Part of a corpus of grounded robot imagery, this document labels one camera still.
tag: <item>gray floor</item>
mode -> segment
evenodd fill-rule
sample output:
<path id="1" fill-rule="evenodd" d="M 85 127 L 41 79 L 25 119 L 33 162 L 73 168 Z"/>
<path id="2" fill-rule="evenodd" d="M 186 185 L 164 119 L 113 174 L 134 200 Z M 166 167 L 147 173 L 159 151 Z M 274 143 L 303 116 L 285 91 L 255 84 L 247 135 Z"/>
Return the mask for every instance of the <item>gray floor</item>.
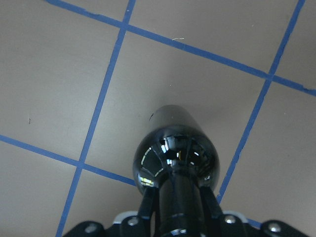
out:
<path id="1" fill-rule="evenodd" d="M 135 150 L 186 108 L 225 210 L 315 236 L 316 2 L 3 0 L 0 235 L 57 236 L 136 210 Z"/>

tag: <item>blue line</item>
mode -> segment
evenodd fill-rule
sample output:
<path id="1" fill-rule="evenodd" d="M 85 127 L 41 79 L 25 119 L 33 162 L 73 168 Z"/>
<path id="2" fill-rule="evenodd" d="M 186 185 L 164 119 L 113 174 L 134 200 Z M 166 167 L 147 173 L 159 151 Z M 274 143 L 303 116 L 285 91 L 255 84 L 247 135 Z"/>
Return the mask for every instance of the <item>blue line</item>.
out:
<path id="1" fill-rule="evenodd" d="M 80 15 L 92 18 L 94 20 L 104 22 L 104 23 L 109 24 L 111 26 L 121 27 L 121 25 L 122 25 L 121 21 L 115 20 L 115 19 L 108 17 L 108 16 L 88 12 L 84 8 L 72 5 L 70 3 L 67 3 L 67 2 L 64 2 L 61 0 L 46 0 L 46 1 L 54 6 L 58 6 L 60 8 L 66 9 L 68 11 L 72 11 L 72 12 L 78 13 Z"/>
<path id="2" fill-rule="evenodd" d="M 260 227 L 261 227 L 261 223 L 258 221 L 248 219 L 248 222 L 250 225 L 252 225 L 253 227 L 256 227 L 258 229 L 260 229 Z"/>
<path id="3" fill-rule="evenodd" d="M 238 147 L 236 149 L 236 152 L 234 154 L 232 162 L 231 162 L 231 164 L 230 164 L 230 166 L 229 166 L 229 168 L 228 168 L 228 170 L 226 172 L 225 178 L 224 178 L 223 183 L 221 185 L 221 188 L 219 190 L 219 194 L 217 195 L 217 201 L 219 203 L 221 203 L 221 201 L 223 199 L 223 196 L 224 196 L 225 191 L 227 189 L 228 183 L 231 180 L 231 177 L 232 177 L 232 174 L 233 174 L 233 172 L 235 170 L 236 164 L 238 163 L 241 151 L 244 148 L 244 146 L 245 146 L 245 144 L 247 142 L 247 139 L 249 137 L 250 131 L 251 131 L 251 129 L 252 129 L 254 123 L 255 123 L 255 120 L 257 119 L 257 116 L 259 114 L 261 105 L 263 103 L 264 97 L 266 96 L 266 94 L 268 92 L 270 84 L 271 84 L 270 80 L 266 80 L 265 83 L 263 84 L 263 87 L 261 89 L 261 92 L 260 92 L 259 97 L 257 99 L 257 102 L 255 104 L 255 107 L 252 110 L 250 119 L 249 119 L 249 121 L 247 123 L 247 126 L 246 126 L 244 132 L 243 132 L 243 135 L 242 135 L 241 140 L 240 140 L 240 142 L 238 144 Z"/>
<path id="4" fill-rule="evenodd" d="M 114 174 L 114 173 L 108 172 L 106 170 L 94 167 L 92 165 L 84 164 L 83 168 L 85 170 L 91 171 L 91 172 L 96 173 L 98 175 L 102 175 L 102 176 L 110 178 L 110 179 L 118 180 L 118 181 L 121 181 L 123 183 L 136 186 L 135 185 L 135 181 L 130 179 L 130 178 L 127 178 L 127 177 L 124 177 L 124 176 L 121 176 L 121 175 L 118 175 L 118 174 Z"/>
<path id="5" fill-rule="evenodd" d="M 130 0 L 128 2 L 128 5 L 127 5 L 126 11 L 125 11 L 125 15 L 124 15 L 124 19 L 123 19 L 123 24 L 121 25 L 121 29 L 119 30 L 118 38 L 117 38 L 117 41 L 115 43 L 115 46 L 114 46 L 114 49 L 113 49 L 113 52 L 111 55 L 110 63 L 108 65 L 108 69 L 107 69 L 107 72 L 106 72 L 105 77 L 104 77 L 104 81 L 103 81 L 103 84 L 101 87 L 99 98 L 98 98 L 97 104 L 95 106 L 95 110 L 94 110 L 94 113 L 92 116 L 89 130 L 88 130 L 88 133 L 87 133 L 87 136 L 86 136 L 83 148 L 82 148 L 79 163 L 78 163 L 72 184 L 71 184 L 70 189 L 69 189 L 69 193 L 68 193 L 68 196 L 66 199 L 64 210 L 63 210 L 63 213 L 61 215 L 61 219 L 60 219 L 58 229 L 56 232 L 56 237 L 61 237 L 61 235 L 63 233 L 64 227 L 65 227 L 65 224 L 66 224 L 66 221 L 68 218 L 68 214 L 70 211 L 70 207 L 71 207 L 71 204 L 72 204 L 73 199 L 74 199 L 76 188 L 78 186 L 80 175 L 81 175 L 82 169 L 84 167 L 84 162 L 85 162 L 85 159 L 87 157 L 88 150 L 90 148 L 90 144 L 91 144 L 92 137 L 93 137 L 93 134 L 94 134 L 94 131 L 96 128 L 96 124 L 97 124 L 98 119 L 100 117 L 100 113 L 101 113 L 101 109 L 102 109 L 102 106 L 103 106 L 103 103 L 105 100 L 105 96 L 106 96 L 107 90 L 108 90 L 109 85 L 110 85 L 110 81 L 111 81 L 111 77 L 112 77 L 112 74 L 114 71 L 114 67 L 115 67 L 115 64 L 117 62 L 119 52 L 120 52 L 120 49 L 121 49 L 121 46 L 122 46 L 122 43 L 123 43 L 123 40 L 125 37 L 125 33 L 126 33 L 125 28 L 126 28 L 126 25 L 129 23 L 134 6 L 135 6 L 135 0 Z"/>
<path id="6" fill-rule="evenodd" d="M 196 47 L 193 47 L 193 46 L 190 46 L 190 45 L 187 45 L 187 44 L 175 41 L 175 40 L 171 40 L 167 37 L 160 36 L 158 34 L 140 29 L 140 28 L 135 27 L 135 26 L 128 25 L 127 30 L 132 32 L 132 33 L 135 33 L 137 35 L 146 37 L 148 39 L 155 40 L 157 42 L 169 45 L 171 47 L 183 50 L 183 51 L 188 52 L 188 53 L 192 53 L 192 54 L 200 56 L 200 57 L 210 59 L 212 61 L 227 65 L 227 66 L 232 67 L 232 68 L 239 69 L 243 72 L 255 75 L 255 76 L 260 77 L 260 78 L 265 79 L 269 76 L 265 72 L 260 71 L 256 68 L 247 66 L 245 64 L 236 62 L 234 60 L 225 58 L 223 56 L 220 56 L 220 55 L 217 55 L 217 54 L 214 54 L 214 53 L 211 53 L 211 52 L 208 52 L 208 51 L 205 51 L 205 50 L 202 50 L 202 49 L 199 49 L 199 48 L 196 48 Z"/>
<path id="7" fill-rule="evenodd" d="M 296 82 L 293 82 L 291 80 L 288 80 L 288 79 L 285 79 L 285 78 L 282 78 L 279 76 L 274 76 L 272 81 L 277 82 L 277 83 L 282 84 L 282 85 L 285 85 L 287 87 L 299 90 L 299 91 L 304 92 L 306 94 L 316 96 L 316 89 L 307 89 L 303 85 L 296 83 Z"/>
<path id="8" fill-rule="evenodd" d="M 18 140 L 15 140 L 15 139 L 3 136 L 3 135 L 0 135 L 0 141 L 3 141 L 5 143 L 17 146 L 19 148 L 22 148 L 22 149 L 25 149 L 25 150 L 28 150 L 28 151 L 31 151 L 31 152 L 34 152 L 34 153 L 37 153 L 37 154 L 40 154 L 40 155 L 43 155 L 43 156 L 55 159 L 55 160 L 62 161 L 64 163 L 67 163 L 67 164 L 70 164 L 70 165 L 77 166 L 77 164 L 78 164 L 77 160 L 70 159 L 68 157 L 64 157 L 64 156 L 61 156 L 61 155 L 53 153 L 53 152 L 49 152 L 47 150 L 44 150 L 44 149 L 41 149 L 41 148 L 38 148 L 38 147 L 35 147 L 35 146 L 32 146 L 32 145 L 26 144 L 24 142 L 20 142 Z"/>
<path id="9" fill-rule="evenodd" d="M 260 95 L 258 97 L 258 100 L 255 104 L 255 107 L 251 113 L 251 116 L 249 118 L 249 121 L 247 123 L 247 126 L 246 126 L 246 129 L 245 131 L 243 132 L 243 135 L 241 137 L 241 140 L 238 144 L 238 147 L 236 149 L 236 152 L 234 154 L 234 157 L 232 159 L 232 162 L 226 172 L 226 175 L 225 175 L 225 178 L 223 180 L 223 183 L 221 185 L 221 188 L 220 188 L 220 191 L 219 191 L 219 194 L 217 196 L 217 201 L 219 203 L 221 203 L 223 197 L 224 197 L 224 194 L 225 194 L 225 191 L 227 189 L 227 186 L 232 178 L 232 175 L 233 175 L 233 172 L 235 170 L 235 167 L 236 167 L 236 164 L 238 163 L 239 161 L 239 157 L 241 155 L 241 152 L 242 152 L 242 149 L 244 148 L 246 142 L 247 142 L 247 139 L 249 137 L 249 134 L 250 134 L 250 131 L 255 123 L 255 120 L 257 119 L 257 116 L 259 114 L 259 111 L 260 111 L 260 108 L 262 106 L 262 103 L 263 103 L 263 100 L 264 100 L 264 97 L 265 95 L 267 94 L 268 90 L 269 90 L 269 87 L 271 85 L 271 81 L 273 80 L 274 78 L 274 73 L 277 71 L 277 67 L 278 67 L 278 64 L 280 62 L 280 59 L 283 55 L 283 52 L 284 52 L 284 49 L 286 47 L 286 44 L 289 40 L 289 36 L 291 35 L 291 33 L 293 32 L 293 29 L 295 27 L 295 24 L 296 24 L 296 21 L 297 21 L 297 18 L 298 18 L 298 15 L 300 13 L 300 10 L 302 9 L 303 5 L 304 5 L 304 0 L 299 0 L 295 9 L 294 9 L 294 12 L 293 12 L 293 15 L 291 17 L 291 20 L 288 24 L 288 27 L 285 31 L 285 34 L 283 36 L 283 39 L 280 43 L 280 46 L 277 50 L 277 53 L 276 53 L 276 56 L 273 60 L 273 63 L 271 65 L 271 68 L 269 70 L 269 73 L 270 73 L 270 77 L 265 81 L 263 87 L 262 87 L 262 90 L 260 92 Z"/>

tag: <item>screw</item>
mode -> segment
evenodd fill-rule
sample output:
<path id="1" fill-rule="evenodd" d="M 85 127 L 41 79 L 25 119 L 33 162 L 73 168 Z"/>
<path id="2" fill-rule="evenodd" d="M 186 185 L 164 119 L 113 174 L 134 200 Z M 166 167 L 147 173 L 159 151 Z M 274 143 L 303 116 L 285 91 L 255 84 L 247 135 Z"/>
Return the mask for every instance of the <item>screw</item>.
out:
<path id="1" fill-rule="evenodd" d="M 94 223 L 90 223 L 85 229 L 84 231 L 86 233 L 92 233 L 92 232 L 95 232 L 95 230 L 98 228 L 98 226 Z"/>
<path id="2" fill-rule="evenodd" d="M 138 224 L 138 218 L 136 216 L 133 216 L 131 219 L 128 220 L 129 226 L 135 226 Z"/>
<path id="3" fill-rule="evenodd" d="M 225 216 L 225 222 L 228 224 L 233 224 L 236 222 L 236 218 L 233 215 Z"/>
<path id="4" fill-rule="evenodd" d="M 280 232 L 281 231 L 281 226 L 278 223 L 270 223 L 268 225 L 268 228 L 272 232 Z"/>

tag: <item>silver screw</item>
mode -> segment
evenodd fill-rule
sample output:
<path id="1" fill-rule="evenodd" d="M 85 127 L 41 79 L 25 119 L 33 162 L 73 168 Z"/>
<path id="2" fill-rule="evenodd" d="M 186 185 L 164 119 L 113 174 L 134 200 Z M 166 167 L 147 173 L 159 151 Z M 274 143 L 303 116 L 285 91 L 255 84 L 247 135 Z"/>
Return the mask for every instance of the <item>silver screw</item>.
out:
<path id="1" fill-rule="evenodd" d="M 272 232 L 280 232 L 281 231 L 281 226 L 278 223 L 270 223 L 268 225 L 268 228 Z"/>
<path id="2" fill-rule="evenodd" d="M 138 218 L 136 216 L 134 216 L 131 219 L 129 219 L 127 223 L 130 226 L 135 226 L 138 224 Z"/>
<path id="3" fill-rule="evenodd" d="M 96 224 L 90 223 L 90 224 L 84 229 L 84 231 L 85 231 L 86 233 L 92 233 L 92 232 L 95 232 L 97 228 L 98 228 L 98 226 L 97 226 Z"/>
<path id="4" fill-rule="evenodd" d="M 236 222 L 236 218 L 233 215 L 225 216 L 225 222 L 228 224 L 233 224 Z"/>

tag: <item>cylindrical object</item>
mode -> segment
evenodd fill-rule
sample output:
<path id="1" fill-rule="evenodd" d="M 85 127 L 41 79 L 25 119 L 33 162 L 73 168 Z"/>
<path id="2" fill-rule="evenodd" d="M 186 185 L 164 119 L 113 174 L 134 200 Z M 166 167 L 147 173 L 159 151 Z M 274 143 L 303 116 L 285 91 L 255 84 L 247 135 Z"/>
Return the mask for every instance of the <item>cylindrical object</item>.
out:
<path id="1" fill-rule="evenodd" d="M 183 108 L 168 105 L 150 119 L 151 132 L 139 145 L 133 165 L 140 192 L 159 188 L 161 236 L 205 234 L 199 187 L 214 189 L 216 150 Z"/>

